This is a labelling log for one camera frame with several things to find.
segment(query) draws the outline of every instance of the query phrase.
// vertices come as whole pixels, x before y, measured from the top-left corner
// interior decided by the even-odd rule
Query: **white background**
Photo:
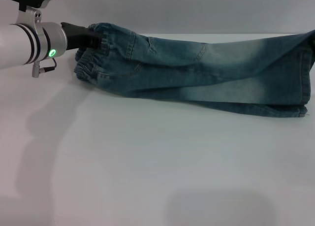
[[[139,33],[298,33],[315,28],[315,0],[56,0],[44,20],[110,22]],[[0,24],[17,5],[0,0]]]
[[[172,1],[56,0],[44,18],[152,33],[312,29],[308,0],[283,3],[277,19],[259,12],[259,0],[238,0],[247,15],[255,14],[250,5],[261,15],[248,24],[232,17],[237,0],[229,10],[219,0],[195,2],[199,19],[176,9],[190,12],[185,0]],[[215,14],[201,10],[214,3]],[[2,24],[15,21],[14,5],[0,0]],[[225,42],[272,35],[156,36]],[[73,53],[39,79],[30,65],[0,70],[0,226],[315,225],[314,97],[301,119],[116,97],[74,77]]]

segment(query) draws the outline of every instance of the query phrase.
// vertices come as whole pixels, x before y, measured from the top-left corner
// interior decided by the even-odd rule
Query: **blue jeans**
[[[125,97],[189,102],[268,117],[304,117],[315,32],[206,44],[145,37],[108,24],[101,49],[81,48],[80,80]]]

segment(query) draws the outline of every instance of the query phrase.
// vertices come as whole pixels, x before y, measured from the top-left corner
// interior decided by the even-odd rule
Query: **faded denim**
[[[81,48],[80,80],[125,97],[189,102],[267,117],[304,117],[315,32],[207,44],[145,37],[93,24],[100,50]]]

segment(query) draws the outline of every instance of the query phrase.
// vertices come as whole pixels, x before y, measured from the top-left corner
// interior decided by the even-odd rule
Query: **jeans pocket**
[[[95,85],[100,89],[107,90],[109,92],[114,92],[117,94],[123,94],[129,90],[131,84],[130,81],[137,80],[136,76],[140,72],[142,64],[138,63],[136,67],[131,68],[130,71],[124,73],[106,73],[106,69],[102,68],[96,72]]]
[[[141,63],[133,65],[112,65],[111,63],[96,68],[97,77],[99,78],[129,78],[136,75],[142,68]]]
[[[150,52],[182,60],[199,60],[206,50],[204,43],[149,37]]]

